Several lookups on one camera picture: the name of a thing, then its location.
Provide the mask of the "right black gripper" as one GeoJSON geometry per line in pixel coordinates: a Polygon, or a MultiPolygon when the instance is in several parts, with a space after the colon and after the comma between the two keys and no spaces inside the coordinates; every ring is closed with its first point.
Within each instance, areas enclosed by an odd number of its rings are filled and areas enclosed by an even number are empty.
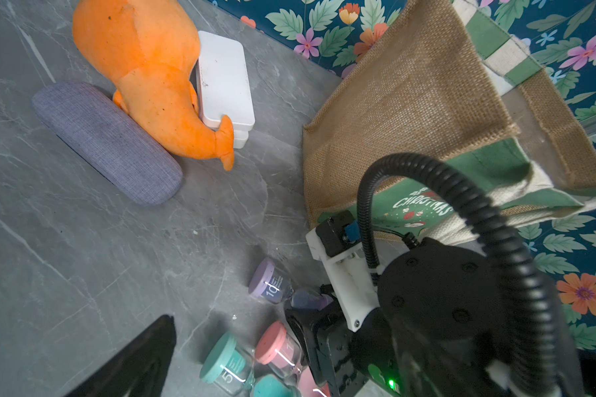
{"type": "Polygon", "coordinates": [[[352,363],[352,332],[337,299],[298,289],[284,313],[316,385],[329,387],[332,396],[356,396],[368,379],[352,363]]]}

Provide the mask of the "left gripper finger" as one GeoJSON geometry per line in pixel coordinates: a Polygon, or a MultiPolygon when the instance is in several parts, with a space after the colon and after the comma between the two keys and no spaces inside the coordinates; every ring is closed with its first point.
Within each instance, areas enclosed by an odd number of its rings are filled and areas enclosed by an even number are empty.
{"type": "Polygon", "coordinates": [[[175,319],[164,314],[68,395],[160,396],[175,346],[175,319]]]}

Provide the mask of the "green hourglass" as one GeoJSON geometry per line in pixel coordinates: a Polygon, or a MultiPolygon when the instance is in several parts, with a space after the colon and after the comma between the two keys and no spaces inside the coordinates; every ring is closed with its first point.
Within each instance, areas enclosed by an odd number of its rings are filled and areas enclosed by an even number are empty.
{"type": "Polygon", "coordinates": [[[301,392],[276,375],[255,377],[253,355],[231,333],[225,332],[211,348],[200,370],[200,380],[229,396],[295,397],[301,392]]]}

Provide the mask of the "green canvas Christmas bag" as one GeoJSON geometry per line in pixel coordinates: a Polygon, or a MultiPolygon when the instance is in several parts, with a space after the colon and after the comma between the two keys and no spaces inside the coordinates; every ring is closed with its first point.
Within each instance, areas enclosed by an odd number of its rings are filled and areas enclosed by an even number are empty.
{"type": "Polygon", "coordinates": [[[596,150],[546,71],[472,1],[410,1],[303,130],[312,227],[357,210],[376,160],[467,175],[511,225],[596,209],[596,150]]]}

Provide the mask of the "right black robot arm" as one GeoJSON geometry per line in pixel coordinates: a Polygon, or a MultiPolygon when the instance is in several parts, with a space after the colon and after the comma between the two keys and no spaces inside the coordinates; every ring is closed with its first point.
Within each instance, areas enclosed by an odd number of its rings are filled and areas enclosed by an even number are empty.
{"type": "Polygon", "coordinates": [[[426,155],[397,153],[365,172],[356,213],[308,236],[328,274],[324,309],[285,307],[317,384],[354,396],[596,396],[596,353],[579,349],[552,279],[516,228],[469,178],[426,155]],[[381,266],[373,196],[384,180],[422,183],[476,234],[481,251],[403,236],[381,266]]]}

